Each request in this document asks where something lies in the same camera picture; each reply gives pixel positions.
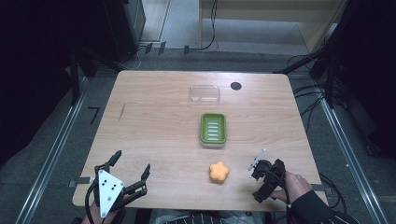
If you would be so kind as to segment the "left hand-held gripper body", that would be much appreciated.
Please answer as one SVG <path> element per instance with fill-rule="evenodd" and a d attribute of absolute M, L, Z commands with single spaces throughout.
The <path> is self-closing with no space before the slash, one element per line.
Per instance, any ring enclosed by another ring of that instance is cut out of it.
<path fill-rule="evenodd" d="M 148 192 L 144 189 L 126 190 L 123 181 L 109 172 L 98 172 L 97 206 L 100 208 L 100 217 L 105 218 L 110 212 L 119 210 L 134 200 L 145 196 Z"/>

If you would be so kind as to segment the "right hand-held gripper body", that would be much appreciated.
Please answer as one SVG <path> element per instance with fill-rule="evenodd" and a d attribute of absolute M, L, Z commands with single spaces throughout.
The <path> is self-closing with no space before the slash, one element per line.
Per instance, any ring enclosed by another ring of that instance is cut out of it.
<path fill-rule="evenodd" d="M 285 164 L 280 159 L 276 159 L 273 163 L 264 160 L 262 157 L 265 151 L 266 149 L 263 148 L 247 169 L 251 171 L 252 178 L 256 181 L 263 178 L 263 185 L 274 188 L 275 190 L 277 187 L 284 186 Z"/>

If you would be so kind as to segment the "orange flower-shaped soap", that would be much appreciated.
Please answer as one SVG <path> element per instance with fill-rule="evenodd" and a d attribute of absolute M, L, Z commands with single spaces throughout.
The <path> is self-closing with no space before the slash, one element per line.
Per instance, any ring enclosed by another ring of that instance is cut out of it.
<path fill-rule="evenodd" d="M 209 166 L 209 178 L 216 183 L 223 183 L 229 172 L 230 169 L 223 161 L 217 161 Z"/>

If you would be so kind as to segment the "green soap dish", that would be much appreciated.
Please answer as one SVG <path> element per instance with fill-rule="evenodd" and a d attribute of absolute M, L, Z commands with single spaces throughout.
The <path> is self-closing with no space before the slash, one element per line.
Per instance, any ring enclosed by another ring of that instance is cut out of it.
<path fill-rule="evenodd" d="M 227 123 L 223 114 L 204 113 L 200 123 L 200 142 L 204 147 L 223 147 L 227 141 Z"/>

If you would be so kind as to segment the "person's right hand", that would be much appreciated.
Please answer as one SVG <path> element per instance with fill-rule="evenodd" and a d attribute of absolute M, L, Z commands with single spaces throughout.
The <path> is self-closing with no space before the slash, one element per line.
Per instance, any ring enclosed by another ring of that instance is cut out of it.
<path fill-rule="evenodd" d="M 301 175 L 293 174 L 289 171 L 285 174 L 286 187 L 281 190 L 274 190 L 271 198 L 278 199 L 286 204 L 292 204 L 297 199 L 312 190 L 311 185 Z"/>

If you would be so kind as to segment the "person's striped clothing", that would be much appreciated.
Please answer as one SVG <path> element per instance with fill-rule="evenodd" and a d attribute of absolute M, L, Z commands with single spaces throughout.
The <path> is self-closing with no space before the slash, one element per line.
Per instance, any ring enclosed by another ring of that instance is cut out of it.
<path fill-rule="evenodd" d="M 269 224 L 262 212 L 153 209 L 149 224 Z"/>

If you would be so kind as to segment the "clear plastic container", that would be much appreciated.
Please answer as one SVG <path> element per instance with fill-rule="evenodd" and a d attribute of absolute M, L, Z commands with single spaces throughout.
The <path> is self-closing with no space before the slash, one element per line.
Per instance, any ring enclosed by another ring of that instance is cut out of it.
<path fill-rule="evenodd" d="M 191 85 L 189 100 L 200 105 L 218 105 L 220 90 L 217 85 Z"/>

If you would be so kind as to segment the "black cabinet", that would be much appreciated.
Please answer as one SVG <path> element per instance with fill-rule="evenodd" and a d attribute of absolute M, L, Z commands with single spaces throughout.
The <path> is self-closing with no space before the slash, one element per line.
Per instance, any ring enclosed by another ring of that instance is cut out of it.
<path fill-rule="evenodd" d="M 111 36 L 115 44 L 113 58 L 121 61 L 136 54 L 146 23 L 142 0 L 103 0 Z"/>

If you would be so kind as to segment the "light wooden cabinet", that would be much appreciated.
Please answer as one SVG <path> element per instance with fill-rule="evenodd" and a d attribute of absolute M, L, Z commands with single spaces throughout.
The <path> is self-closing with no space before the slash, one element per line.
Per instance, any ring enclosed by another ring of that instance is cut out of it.
<path fill-rule="evenodd" d="M 245 21 L 297 22 L 310 53 L 318 50 L 348 0 L 199 0 L 199 27 L 211 18 L 217 1 L 217 18 Z"/>

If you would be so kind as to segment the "metal floor rail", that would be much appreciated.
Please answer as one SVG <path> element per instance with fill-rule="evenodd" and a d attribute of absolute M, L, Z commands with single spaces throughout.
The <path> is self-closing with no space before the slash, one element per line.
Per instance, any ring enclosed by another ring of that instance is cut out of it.
<path fill-rule="evenodd" d="M 15 221 L 15 224 L 30 224 L 31 219 L 35 213 L 35 210 L 42 198 L 42 195 L 50 181 L 50 177 L 53 170 L 64 150 L 64 145 L 68 139 L 68 136 L 74 126 L 75 120 L 77 119 L 78 113 L 85 100 L 87 89 L 90 85 L 90 80 L 84 77 L 80 82 L 80 96 L 74 105 L 68 110 L 67 116 L 61 126 L 60 131 L 50 148 L 49 154 L 43 163 L 40 172 L 35 180 L 35 183 L 29 190 L 26 200 L 24 201 L 23 207 Z"/>
<path fill-rule="evenodd" d="M 383 210 L 369 179 L 358 161 L 353 146 L 350 144 L 336 112 L 331 109 L 326 102 L 321 102 L 320 104 L 327 120 L 330 123 L 334 136 L 346 160 L 347 167 L 353 176 L 354 182 L 357 185 L 372 221 L 374 224 L 389 224 L 385 211 Z"/>

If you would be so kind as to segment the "black metal frame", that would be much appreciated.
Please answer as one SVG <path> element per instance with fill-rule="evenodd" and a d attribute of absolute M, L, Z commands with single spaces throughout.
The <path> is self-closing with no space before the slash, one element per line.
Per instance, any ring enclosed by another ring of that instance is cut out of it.
<path fill-rule="evenodd" d="M 317 51 L 307 54 L 300 61 L 288 65 L 287 67 L 275 71 L 275 74 L 289 74 L 292 71 L 314 62 L 309 71 L 313 79 L 321 78 L 327 73 L 325 82 L 324 99 L 330 108 L 333 108 L 332 89 L 335 80 L 336 62 L 347 42 L 351 39 L 355 28 L 353 22 L 358 18 L 359 11 L 363 6 L 363 0 L 347 0 L 346 8 L 341 16 L 340 22 L 333 30 L 330 37 L 318 48 Z"/>

